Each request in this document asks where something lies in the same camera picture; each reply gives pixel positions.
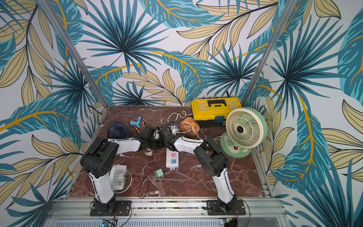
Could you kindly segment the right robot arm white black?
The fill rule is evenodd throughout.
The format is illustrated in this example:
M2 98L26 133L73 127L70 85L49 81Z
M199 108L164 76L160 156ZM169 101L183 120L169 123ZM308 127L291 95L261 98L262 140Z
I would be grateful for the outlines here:
M172 134L168 127L161 128L158 135L170 151L194 154L206 173L212 176L217 189L217 199L227 207L234 206L237 198L228 177L228 158L212 138L189 139Z

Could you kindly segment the pink plug adapter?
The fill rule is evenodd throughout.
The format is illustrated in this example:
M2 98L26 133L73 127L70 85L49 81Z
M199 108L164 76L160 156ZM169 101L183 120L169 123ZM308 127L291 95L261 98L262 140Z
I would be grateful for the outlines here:
M145 155L148 156L148 157L152 157L153 156L153 153L154 153L154 151L151 150L151 149L145 150Z

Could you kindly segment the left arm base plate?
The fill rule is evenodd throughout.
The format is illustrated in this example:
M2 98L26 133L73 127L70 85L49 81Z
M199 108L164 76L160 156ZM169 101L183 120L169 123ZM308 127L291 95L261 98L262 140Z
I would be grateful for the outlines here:
M94 199L91 205L91 217L104 216L129 216L131 211L131 201L111 200L107 204Z

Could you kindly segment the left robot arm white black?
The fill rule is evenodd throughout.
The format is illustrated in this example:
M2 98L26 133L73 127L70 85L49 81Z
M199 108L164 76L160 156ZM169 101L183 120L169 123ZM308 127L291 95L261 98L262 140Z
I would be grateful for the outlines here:
M126 139L97 137L91 143L80 164L92 181L96 201L104 205L115 198L110 172L116 156L159 147L159 130L159 127L145 127L136 137Z

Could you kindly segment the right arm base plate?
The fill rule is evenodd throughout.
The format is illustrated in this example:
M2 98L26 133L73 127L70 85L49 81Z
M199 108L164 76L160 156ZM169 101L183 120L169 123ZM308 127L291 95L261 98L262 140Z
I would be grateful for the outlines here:
M237 200L234 206L227 206L219 200L208 200L207 205L203 206L202 209L208 212L209 216L218 216L218 215L245 215L245 205L242 200Z

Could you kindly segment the green plug adapter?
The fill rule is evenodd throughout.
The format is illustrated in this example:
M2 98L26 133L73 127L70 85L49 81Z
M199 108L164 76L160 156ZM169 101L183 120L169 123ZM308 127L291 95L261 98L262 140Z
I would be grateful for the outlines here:
M163 170L160 168L160 169L157 169L156 171L155 171L155 177L156 178L162 178L164 176L164 172L163 172Z

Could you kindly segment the white power strip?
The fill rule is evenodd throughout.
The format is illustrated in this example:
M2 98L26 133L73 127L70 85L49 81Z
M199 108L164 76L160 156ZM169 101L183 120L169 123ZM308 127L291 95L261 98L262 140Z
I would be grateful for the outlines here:
M179 152L166 149L166 162L165 166L170 170L174 170L179 167Z

